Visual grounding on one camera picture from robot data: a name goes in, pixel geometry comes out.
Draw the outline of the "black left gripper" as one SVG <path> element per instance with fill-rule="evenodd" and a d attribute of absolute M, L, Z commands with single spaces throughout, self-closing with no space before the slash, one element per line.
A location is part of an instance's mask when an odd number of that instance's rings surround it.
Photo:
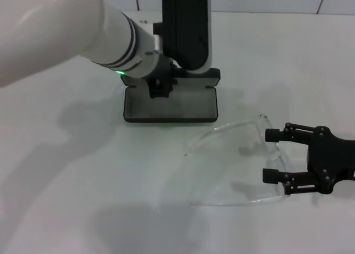
<path fill-rule="evenodd" d="M 143 77 L 148 82 L 149 96 L 154 98 L 168 98 L 173 91 L 173 84 L 177 81 L 173 78 L 173 65 L 170 58 L 163 54 L 158 55 L 158 63 L 147 76 Z"/>

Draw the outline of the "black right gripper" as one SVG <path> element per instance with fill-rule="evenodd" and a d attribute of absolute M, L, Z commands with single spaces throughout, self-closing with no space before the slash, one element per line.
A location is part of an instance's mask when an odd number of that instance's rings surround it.
<path fill-rule="evenodd" d="M 285 195 L 319 192 L 328 195 L 340 181 L 354 180 L 354 141 L 336 137 L 325 126 L 316 128 L 286 123 L 283 130 L 266 129 L 265 141 L 308 144 L 307 168 L 311 172 L 263 169 L 262 181 L 281 183 Z"/>

